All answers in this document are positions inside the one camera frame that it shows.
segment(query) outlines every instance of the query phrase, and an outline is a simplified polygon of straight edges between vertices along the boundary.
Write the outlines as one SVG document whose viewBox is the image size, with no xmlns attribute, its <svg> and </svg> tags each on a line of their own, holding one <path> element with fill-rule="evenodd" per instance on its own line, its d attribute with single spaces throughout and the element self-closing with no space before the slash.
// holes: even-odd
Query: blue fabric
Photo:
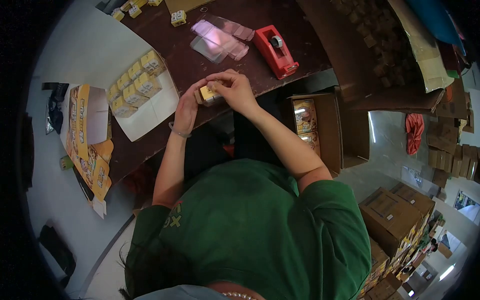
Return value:
<svg viewBox="0 0 480 300">
<path fill-rule="evenodd" d="M 228 298 L 211 288 L 181 285 L 156 290 L 135 300 L 228 300 Z"/>
</svg>

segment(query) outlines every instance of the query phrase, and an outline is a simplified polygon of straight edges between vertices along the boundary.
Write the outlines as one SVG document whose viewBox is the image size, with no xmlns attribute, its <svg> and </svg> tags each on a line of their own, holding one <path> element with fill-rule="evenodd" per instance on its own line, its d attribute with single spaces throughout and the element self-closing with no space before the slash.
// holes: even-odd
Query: yellow printed box blank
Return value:
<svg viewBox="0 0 480 300">
<path fill-rule="evenodd" d="M 123 98 L 125 99 L 125 102 L 136 108 L 139 108 L 148 101 L 147 97 L 137 91 L 134 84 L 129 85 L 123 90 Z"/>
<path fill-rule="evenodd" d="M 138 108 L 129 105 L 122 96 L 115 99 L 110 105 L 112 114 L 116 117 L 128 118 L 133 115 Z"/>
<path fill-rule="evenodd" d="M 135 88 L 138 92 L 149 98 L 153 97 L 153 95 L 162 89 L 156 78 L 149 76 L 145 72 L 135 79 L 133 83 L 135 84 Z"/>
</svg>

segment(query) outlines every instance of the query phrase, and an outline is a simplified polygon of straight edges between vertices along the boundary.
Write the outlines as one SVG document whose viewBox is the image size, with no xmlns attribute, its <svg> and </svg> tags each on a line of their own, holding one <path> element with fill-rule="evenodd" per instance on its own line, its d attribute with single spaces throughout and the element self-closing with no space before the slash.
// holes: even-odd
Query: wooden table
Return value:
<svg viewBox="0 0 480 300">
<path fill-rule="evenodd" d="M 187 24 L 173 27 L 165 2 L 158 7 L 145 5 L 141 8 L 142 13 L 135 19 L 126 15 L 121 22 L 163 56 L 180 95 L 190 85 L 207 75 L 230 68 L 249 78 L 256 96 L 331 68 L 318 36 L 295 0 L 216 0 L 202 7 L 206 7 L 210 14 L 254 30 L 273 24 L 285 40 L 293 59 L 300 66 L 294 75 L 278 80 L 252 42 L 244 42 L 250 49 L 240 61 L 226 57 L 218 65 L 211 63 L 190 47 L 191 41 L 196 37 L 190 28 L 203 14 L 200 12 L 201 7 L 187 12 Z M 209 108 L 200 107 L 195 127 L 228 110 L 226 103 Z M 112 184 L 117 183 L 166 146 L 170 134 L 168 127 L 170 121 L 173 121 L 173 115 L 139 140 L 130 142 L 115 118 L 112 119 L 114 150 L 109 173 Z"/>
</svg>

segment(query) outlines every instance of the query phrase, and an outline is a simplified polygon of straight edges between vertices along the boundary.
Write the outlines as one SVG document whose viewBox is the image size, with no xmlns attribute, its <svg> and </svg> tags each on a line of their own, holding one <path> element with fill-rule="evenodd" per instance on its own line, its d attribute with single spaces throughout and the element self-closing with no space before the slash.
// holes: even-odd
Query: small yellow box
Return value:
<svg viewBox="0 0 480 300">
<path fill-rule="evenodd" d="M 185 13 L 185 11 L 174 12 L 172 14 L 172 19 L 170 22 L 175 27 L 185 24 L 187 23 L 187 14 Z"/>
<path fill-rule="evenodd" d="M 123 17 L 125 16 L 124 13 L 122 13 L 121 11 L 116 11 L 113 13 L 112 17 L 114 19 L 116 19 L 117 21 L 121 21 L 123 19 Z"/>
<path fill-rule="evenodd" d="M 133 5 L 132 8 L 130 8 L 128 10 L 128 14 L 130 15 L 130 17 L 132 17 L 133 19 L 135 19 L 139 14 L 141 14 L 142 11 L 140 10 L 140 8 L 138 7 L 138 5 Z"/>
<path fill-rule="evenodd" d="M 158 6 L 162 3 L 163 0 L 148 0 L 148 5 L 150 6 Z"/>
<path fill-rule="evenodd" d="M 125 102 L 131 106 L 139 108 L 145 102 L 147 102 L 149 98 L 142 95 L 142 93 L 137 91 L 135 85 L 131 84 L 123 90 L 123 99 L 125 99 Z"/>
<path fill-rule="evenodd" d="M 144 72 L 144 69 L 143 67 L 140 65 L 140 63 L 138 61 L 136 61 L 133 66 L 131 66 L 129 69 L 128 69 L 128 76 L 130 77 L 130 79 L 132 80 L 135 80 L 138 78 L 138 76 L 140 74 L 142 74 Z"/>
<path fill-rule="evenodd" d="M 120 96 L 120 90 L 118 89 L 117 85 L 114 84 L 112 87 L 107 91 L 107 100 L 108 103 L 111 103 L 113 100 L 117 99 Z"/>
<path fill-rule="evenodd" d="M 145 72 L 135 79 L 133 83 L 138 92 L 149 98 L 162 90 L 162 86 L 157 82 L 156 78 L 149 76 Z"/>
<path fill-rule="evenodd" d="M 124 88 L 132 84 L 132 80 L 127 73 L 124 73 L 120 79 L 117 80 L 117 87 L 119 90 L 123 91 Z"/>
<path fill-rule="evenodd" d="M 141 8 L 145 4 L 148 3 L 148 0 L 130 0 L 130 5 L 133 7 L 134 5 L 138 6 L 138 8 Z"/>
<path fill-rule="evenodd" d="M 128 118 L 138 110 L 138 108 L 125 102 L 122 96 L 115 99 L 110 105 L 110 108 L 112 109 L 112 114 L 114 116 L 121 118 Z"/>
<path fill-rule="evenodd" d="M 148 75 L 157 77 L 167 68 L 163 60 L 158 56 L 155 50 L 149 51 L 140 58 L 142 67 L 147 71 Z"/>
</svg>

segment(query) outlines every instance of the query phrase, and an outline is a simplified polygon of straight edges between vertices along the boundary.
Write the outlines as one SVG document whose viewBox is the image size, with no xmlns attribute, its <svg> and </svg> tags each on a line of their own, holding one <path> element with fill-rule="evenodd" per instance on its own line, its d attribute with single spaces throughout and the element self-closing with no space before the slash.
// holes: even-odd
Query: stack of cardboard boxes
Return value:
<svg viewBox="0 0 480 300">
<path fill-rule="evenodd" d="M 359 298 L 386 300 L 380 283 L 401 285 L 401 269 L 417 254 L 418 243 L 433 215 L 435 202 L 403 183 L 388 191 L 379 188 L 362 203 L 360 212 L 371 237 L 372 273 Z"/>
</svg>

